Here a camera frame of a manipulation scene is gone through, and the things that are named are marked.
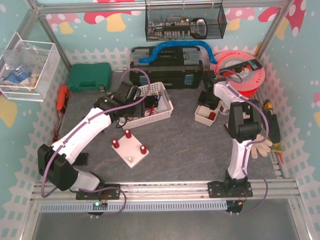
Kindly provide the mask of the large red spring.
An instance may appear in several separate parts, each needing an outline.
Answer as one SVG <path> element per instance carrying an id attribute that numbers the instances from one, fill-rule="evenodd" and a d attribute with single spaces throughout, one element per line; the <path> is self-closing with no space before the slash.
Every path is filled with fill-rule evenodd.
<path id="1" fill-rule="evenodd" d="M 140 153 L 141 153 L 142 155 L 146 155 L 146 154 L 147 154 L 147 148 L 146 148 L 145 145 L 141 145 L 141 146 L 140 146 Z"/>
<path id="2" fill-rule="evenodd" d="M 115 148 L 115 149 L 118 149 L 120 147 L 120 144 L 118 142 L 117 139 L 113 139 L 112 140 L 112 146 Z"/>
<path id="3" fill-rule="evenodd" d="M 125 137 L 126 137 L 127 139 L 130 139 L 130 138 L 132 137 L 132 133 L 131 133 L 131 131 L 130 131 L 129 129 L 126 129 L 126 130 L 124 131 L 124 134 L 125 134 Z"/>

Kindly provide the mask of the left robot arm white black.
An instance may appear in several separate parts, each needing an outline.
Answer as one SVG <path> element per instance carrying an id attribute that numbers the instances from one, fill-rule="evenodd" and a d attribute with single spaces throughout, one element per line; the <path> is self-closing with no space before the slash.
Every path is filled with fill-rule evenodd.
<path id="1" fill-rule="evenodd" d="M 42 144 L 37 150 L 38 172 L 42 176 L 40 195 L 49 197 L 54 191 L 45 193 L 46 182 L 56 189 L 76 189 L 85 193 L 107 191 L 97 175 L 74 168 L 82 150 L 103 130 L 119 118 L 144 116 L 146 92 L 131 83 L 120 81 L 118 90 L 97 99 L 89 113 L 64 137 L 51 145 Z"/>

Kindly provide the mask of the orange multimeter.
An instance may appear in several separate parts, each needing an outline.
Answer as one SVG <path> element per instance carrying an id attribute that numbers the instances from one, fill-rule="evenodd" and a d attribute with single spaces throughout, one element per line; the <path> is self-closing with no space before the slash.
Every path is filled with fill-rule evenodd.
<path id="1" fill-rule="evenodd" d="M 63 115 L 65 114 L 70 95 L 71 93 L 67 85 L 63 84 L 59 87 L 58 97 L 56 102 L 56 109 L 58 113 Z"/>

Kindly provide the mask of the white plastic perforated basket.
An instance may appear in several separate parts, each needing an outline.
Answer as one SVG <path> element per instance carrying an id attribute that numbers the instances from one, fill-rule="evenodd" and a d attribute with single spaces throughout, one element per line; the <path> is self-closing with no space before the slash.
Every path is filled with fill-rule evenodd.
<path id="1" fill-rule="evenodd" d="M 128 119 L 126 123 L 126 119 L 122 117 L 119 119 L 119 125 L 126 130 L 170 118 L 174 107 L 164 84 L 162 82 L 151 83 L 148 95 L 151 96 L 159 93 L 160 99 L 158 107 L 152 112 L 151 115 L 150 112 L 146 112 L 144 117 L 134 117 L 131 120 Z"/>

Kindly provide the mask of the blue white glove in box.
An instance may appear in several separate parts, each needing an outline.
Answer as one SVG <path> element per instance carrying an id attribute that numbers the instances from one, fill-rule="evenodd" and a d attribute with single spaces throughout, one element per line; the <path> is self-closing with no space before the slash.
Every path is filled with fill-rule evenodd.
<path id="1" fill-rule="evenodd" d="M 4 82 L 8 84 L 15 84 L 15 85 L 29 85 L 30 81 L 29 78 L 32 75 L 32 72 L 27 67 L 18 67 L 12 70 L 7 77 L 5 77 Z"/>

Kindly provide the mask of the white peg base plate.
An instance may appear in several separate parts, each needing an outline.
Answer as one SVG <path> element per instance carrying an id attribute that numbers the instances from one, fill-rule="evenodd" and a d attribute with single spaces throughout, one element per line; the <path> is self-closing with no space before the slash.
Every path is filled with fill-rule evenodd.
<path id="1" fill-rule="evenodd" d="M 124 135 L 120 139 L 119 148 L 114 148 L 111 141 L 111 147 L 122 158 L 122 160 L 132 169 L 141 162 L 150 153 L 147 149 L 145 155 L 141 154 L 140 146 L 143 145 L 133 134 L 131 138 L 126 138 Z"/>

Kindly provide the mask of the red multimeter probe leads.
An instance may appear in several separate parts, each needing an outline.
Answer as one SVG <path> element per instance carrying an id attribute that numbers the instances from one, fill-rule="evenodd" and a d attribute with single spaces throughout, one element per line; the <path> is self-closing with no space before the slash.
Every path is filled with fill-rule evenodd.
<path id="1" fill-rule="evenodd" d="M 61 126 L 62 126 L 62 117 L 61 117 L 61 114 L 57 112 L 57 121 L 52 131 L 53 137 L 52 137 L 51 144 L 55 143 L 59 139 Z"/>

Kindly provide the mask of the white small parts box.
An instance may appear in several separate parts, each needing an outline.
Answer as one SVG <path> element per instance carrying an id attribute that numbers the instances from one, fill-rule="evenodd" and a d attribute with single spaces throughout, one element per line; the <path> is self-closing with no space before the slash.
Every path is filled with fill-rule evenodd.
<path id="1" fill-rule="evenodd" d="M 218 116 L 221 104 L 222 102 L 220 101 L 217 109 L 215 110 L 209 109 L 208 107 L 205 107 L 205 106 L 198 105 L 194 113 L 195 121 L 210 127 L 215 122 Z M 210 115 L 211 112 L 214 112 L 216 114 L 216 117 L 214 120 L 208 119 L 208 116 Z"/>

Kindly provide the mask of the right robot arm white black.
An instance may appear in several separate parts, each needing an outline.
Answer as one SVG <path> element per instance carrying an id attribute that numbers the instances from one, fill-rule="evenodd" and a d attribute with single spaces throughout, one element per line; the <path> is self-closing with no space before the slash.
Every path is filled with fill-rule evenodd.
<path id="1" fill-rule="evenodd" d="M 271 152 L 272 142 L 267 135 L 261 135 L 262 123 L 269 129 L 267 118 L 259 102 L 242 95 L 228 79 L 218 78 L 214 71 L 205 70 L 202 80 L 205 92 L 200 99 L 209 99 L 214 109 L 219 104 L 229 109 L 227 130 L 232 138 L 232 152 L 226 177 L 243 181 L 248 177 L 249 157 L 257 158 L 258 153 L 266 157 Z"/>

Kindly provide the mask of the red filament spool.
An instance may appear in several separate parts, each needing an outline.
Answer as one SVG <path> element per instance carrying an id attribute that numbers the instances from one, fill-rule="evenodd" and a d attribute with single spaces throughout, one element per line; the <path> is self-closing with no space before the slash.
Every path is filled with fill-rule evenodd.
<path id="1" fill-rule="evenodd" d="M 234 89 L 252 98 L 265 80 L 265 69 L 254 55 L 241 50 L 225 50 L 215 55 L 217 64 L 209 69 L 219 77 L 226 77 Z"/>

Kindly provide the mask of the yellow black screwdriver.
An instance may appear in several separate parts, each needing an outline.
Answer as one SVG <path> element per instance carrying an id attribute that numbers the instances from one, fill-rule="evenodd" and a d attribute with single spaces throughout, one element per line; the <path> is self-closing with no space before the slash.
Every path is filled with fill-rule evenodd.
<path id="1" fill-rule="evenodd" d="M 264 111 L 273 111 L 273 105 L 272 103 L 270 102 L 270 100 L 266 99 L 263 103 L 263 108 L 262 108 Z"/>

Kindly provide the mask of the black bracket on floor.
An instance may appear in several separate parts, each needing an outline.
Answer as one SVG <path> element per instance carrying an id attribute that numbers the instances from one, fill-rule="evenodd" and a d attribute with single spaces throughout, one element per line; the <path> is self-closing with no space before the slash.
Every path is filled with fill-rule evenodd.
<path id="1" fill-rule="evenodd" d="M 87 166 L 88 165 L 89 154 L 81 152 L 75 159 L 73 166 Z"/>

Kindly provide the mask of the black battery holder in basket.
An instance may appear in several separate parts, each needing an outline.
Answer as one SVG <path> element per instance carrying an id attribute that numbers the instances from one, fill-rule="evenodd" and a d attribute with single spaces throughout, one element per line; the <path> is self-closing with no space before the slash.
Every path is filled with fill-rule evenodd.
<path id="1" fill-rule="evenodd" d="M 144 106 L 146 109 L 158 108 L 160 97 L 157 95 L 148 95 L 144 99 Z"/>

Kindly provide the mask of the clear acrylic wall box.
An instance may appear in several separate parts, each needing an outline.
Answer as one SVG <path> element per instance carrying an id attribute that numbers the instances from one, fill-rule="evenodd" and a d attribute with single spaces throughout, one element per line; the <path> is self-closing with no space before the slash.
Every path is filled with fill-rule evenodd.
<path id="1" fill-rule="evenodd" d="M 23 40 L 16 32 L 2 51 L 0 93 L 8 100 L 43 102 L 60 63 L 55 43 Z"/>

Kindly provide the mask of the black toolbox with blue latches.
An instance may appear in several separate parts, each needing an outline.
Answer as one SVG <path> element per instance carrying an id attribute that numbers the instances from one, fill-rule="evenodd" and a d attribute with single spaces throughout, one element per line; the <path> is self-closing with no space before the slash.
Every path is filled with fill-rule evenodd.
<path id="1" fill-rule="evenodd" d="M 130 54 L 130 68 L 146 72 L 151 83 L 162 82 L 166 89 L 196 89 L 203 77 L 201 50 L 197 46 L 162 49 L 155 61 L 140 63 L 149 57 L 154 47 L 135 47 Z"/>

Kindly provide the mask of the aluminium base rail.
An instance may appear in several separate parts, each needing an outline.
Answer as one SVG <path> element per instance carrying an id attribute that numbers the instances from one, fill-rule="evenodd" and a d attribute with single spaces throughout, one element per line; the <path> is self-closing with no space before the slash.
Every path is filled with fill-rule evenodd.
<path id="1" fill-rule="evenodd" d="M 163 202 L 163 201 L 204 201 L 209 199 L 206 181 L 168 181 L 168 182 L 121 182 L 129 202 Z M 50 196 L 43 198 L 40 194 L 41 185 L 35 184 L 30 199 L 43 202 L 75 201 L 76 193 L 56 190 Z M 297 199 L 300 198 L 297 183 L 294 179 L 269 179 L 267 199 Z"/>

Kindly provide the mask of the green plastic tool case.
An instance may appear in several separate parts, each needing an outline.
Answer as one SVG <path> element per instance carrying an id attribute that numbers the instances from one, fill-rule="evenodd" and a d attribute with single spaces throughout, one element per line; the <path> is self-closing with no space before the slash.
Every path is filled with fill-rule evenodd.
<path id="1" fill-rule="evenodd" d="M 67 87 L 71 92 L 106 91 L 111 86 L 111 76 L 108 62 L 77 63 L 71 66 Z"/>

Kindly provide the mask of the white work glove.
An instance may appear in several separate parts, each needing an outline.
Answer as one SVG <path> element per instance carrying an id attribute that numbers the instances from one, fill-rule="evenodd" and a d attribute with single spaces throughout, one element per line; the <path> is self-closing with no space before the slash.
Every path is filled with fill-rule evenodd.
<path id="1" fill-rule="evenodd" d="M 272 145 L 273 143 L 265 139 L 261 134 L 258 134 L 255 140 L 248 139 L 242 142 L 234 138 L 232 140 L 231 160 L 243 161 L 244 158 L 248 160 L 249 155 L 251 155 L 253 159 L 257 159 L 258 153 L 262 157 L 267 157 L 271 152 Z"/>

